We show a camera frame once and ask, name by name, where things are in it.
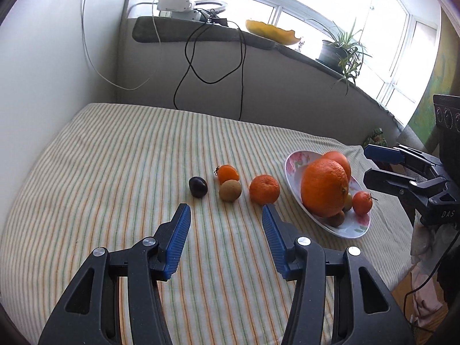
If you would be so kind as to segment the small mandarin with stem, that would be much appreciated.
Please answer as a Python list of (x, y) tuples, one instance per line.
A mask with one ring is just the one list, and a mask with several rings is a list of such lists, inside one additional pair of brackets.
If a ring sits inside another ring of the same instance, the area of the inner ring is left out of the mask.
[(352, 198), (352, 207), (358, 216), (364, 216), (373, 207), (373, 197), (368, 191), (358, 191)]

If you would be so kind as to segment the large smooth orange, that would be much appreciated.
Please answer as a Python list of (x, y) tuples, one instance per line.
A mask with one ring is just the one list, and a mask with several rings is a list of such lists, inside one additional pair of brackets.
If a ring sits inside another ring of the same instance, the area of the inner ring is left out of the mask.
[(348, 181), (351, 181), (351, 176), (352, 176), (351, 165), (348, 162), (348, 159), (344, 154), (338, 151), (329, 151), (326, 154), (323, 154), (322, 157), (324, 159), (333, 160), (339, 165), (341, 165), (347, 175)]

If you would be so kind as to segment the brown kiwi-like fruit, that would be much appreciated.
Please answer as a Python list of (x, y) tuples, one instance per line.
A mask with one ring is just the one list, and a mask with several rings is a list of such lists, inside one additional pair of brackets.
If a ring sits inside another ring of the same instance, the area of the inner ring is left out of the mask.
[(345, 222), (345, 212), (339, 211), (334, 216), (330, 216), (326, 219), (326, 224), (330, 227), (339, 227)]

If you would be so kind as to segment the floral white plate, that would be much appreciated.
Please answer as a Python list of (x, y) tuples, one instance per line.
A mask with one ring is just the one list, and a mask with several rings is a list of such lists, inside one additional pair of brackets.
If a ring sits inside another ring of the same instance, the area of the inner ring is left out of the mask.
[(326, 231), (356, 239), (369, 230), (373, 197), (353, 178), (345, 154), (296, 151), (285, 160), (285, 176), (296, 201)]

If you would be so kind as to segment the large dimpled orange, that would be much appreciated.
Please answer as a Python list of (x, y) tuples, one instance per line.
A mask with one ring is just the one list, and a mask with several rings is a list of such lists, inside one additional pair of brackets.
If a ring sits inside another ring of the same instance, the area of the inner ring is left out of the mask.
[(348, 178), (341, 165), (320, 158), (306, 167), (300, 185), (302, 204), (310, 213), (330, 217), (342, 210), (348, 195)]

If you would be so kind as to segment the yellow green fruit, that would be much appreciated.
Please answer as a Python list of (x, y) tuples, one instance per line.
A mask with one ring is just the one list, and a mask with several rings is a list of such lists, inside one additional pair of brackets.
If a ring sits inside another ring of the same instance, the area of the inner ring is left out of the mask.
[(352, 198), (353, 198), (352, 194), (349, 193), (345, 199), (345, 204), (342, 209), (345, 213), (351, 210), (352, 208)]

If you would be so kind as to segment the dark plum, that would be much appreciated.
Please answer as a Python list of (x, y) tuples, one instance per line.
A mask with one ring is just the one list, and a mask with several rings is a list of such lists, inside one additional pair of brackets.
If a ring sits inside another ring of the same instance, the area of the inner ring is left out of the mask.
[(201, 199), (208, 192), (207, 182), (201, 177), (194, 176), (189, 180), (189, 190), (194, 198)]

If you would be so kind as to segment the brown longan fruit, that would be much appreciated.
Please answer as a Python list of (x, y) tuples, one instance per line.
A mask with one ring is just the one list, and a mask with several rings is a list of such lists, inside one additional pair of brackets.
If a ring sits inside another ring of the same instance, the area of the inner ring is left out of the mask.
[(240, 182), (233, 179), (223, 182), (219, 189), (219, 197), (224, 202), (234, 202), (241, 194)]

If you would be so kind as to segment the small orange tomato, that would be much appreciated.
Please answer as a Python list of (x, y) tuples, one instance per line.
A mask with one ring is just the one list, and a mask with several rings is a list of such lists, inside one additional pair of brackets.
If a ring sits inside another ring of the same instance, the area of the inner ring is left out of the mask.
[(229, 180), (239, 181), (238, 171), (229, 164), (224, 164), (216, 167), (214, 174), (218, 178), (220, 185)]

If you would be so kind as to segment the striped tablecloth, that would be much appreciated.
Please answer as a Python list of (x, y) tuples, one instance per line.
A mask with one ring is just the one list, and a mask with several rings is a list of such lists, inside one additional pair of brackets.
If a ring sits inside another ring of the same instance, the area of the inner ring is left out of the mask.
[[(279, 344), (295, 286), (277, 273), (247, 193), (222, 202), (214, 170), (230, 164), (248, 187), (267, 174), (280, 184), (281, 218), (326, 248), (350, 241), (317, 226), (293, 198), (286, 158), (297, 150), (339, 151), (357, 180), (373, 166), (359, 146), (288, 129), (204, 114), (93, 103), (42, 153), (1, 236), (1, 303), (36, 344), (58, 299), (99, 246), (129, 248), (191, 209), (179, 268), (160, 286), (175, 344)], [(207, 182), (201, 199), (190, 178)]]

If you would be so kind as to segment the potted spider plant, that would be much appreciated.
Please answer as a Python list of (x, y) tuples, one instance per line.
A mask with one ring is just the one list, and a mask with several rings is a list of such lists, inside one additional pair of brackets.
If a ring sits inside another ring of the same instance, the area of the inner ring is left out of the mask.
[(347, 95), (350, 87), (356, 87), (356, 79), (363, 68), (364, 58), (371, 58), (362, 43), (364, 29), (356, 30), (356, 21), (353, 22), (350, 31), (343, 30), (336, 23), (327, 26), (318, 20), (313, 22), (328, 36), (327, 40), (322, 40), (321, 53), (317, 60), (340, 75), (336, 82), (345, 84)]

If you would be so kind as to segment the yellow bowl on sill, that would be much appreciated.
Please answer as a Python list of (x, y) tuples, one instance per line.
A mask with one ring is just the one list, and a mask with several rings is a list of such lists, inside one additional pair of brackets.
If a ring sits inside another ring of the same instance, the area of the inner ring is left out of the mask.
[(281, 45), (296, 45), (300, 42), (300, 38), (296, 37), (293, 30), (283, 30), (264, 22), (247, 20), (246, 28), (251, 34), (275, 41)]

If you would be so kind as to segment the white power strip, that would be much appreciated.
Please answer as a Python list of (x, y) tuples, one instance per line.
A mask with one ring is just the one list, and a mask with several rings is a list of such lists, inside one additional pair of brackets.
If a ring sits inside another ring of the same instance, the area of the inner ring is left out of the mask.
[(158, 0), (157, 10), (170, 15), (172, 19), (200, 21), (201, 15), (190, 0)]

